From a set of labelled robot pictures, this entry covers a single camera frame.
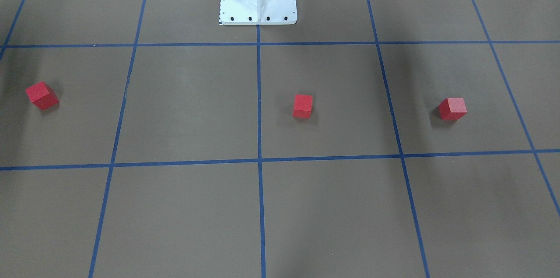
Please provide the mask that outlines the red block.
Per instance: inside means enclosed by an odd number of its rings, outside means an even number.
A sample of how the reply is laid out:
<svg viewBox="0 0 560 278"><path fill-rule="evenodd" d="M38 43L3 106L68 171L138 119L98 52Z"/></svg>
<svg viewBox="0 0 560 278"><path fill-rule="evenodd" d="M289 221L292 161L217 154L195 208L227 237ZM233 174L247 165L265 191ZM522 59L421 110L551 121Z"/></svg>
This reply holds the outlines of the red block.
<svg viewBox="0 0 560 278"><path fill-rule="evenodd" d="M55 91L45 82L36 83L26 88L25 92L30 102L40 110L48 110L60 102Z"/></svg>
<svg viewBox="0 0 560 278"><path fill-rule="evenodd" d="M312 114L313 96L297 94L294 97L292 116L294 118L309 119Z"/></svg>
<svg viewBox="0 0 560 278"><path fill-rule="evenodd" d="M439 105L440 118L446 121L461 119L468 113L466 103L462 97L446 97Z"/></svg>

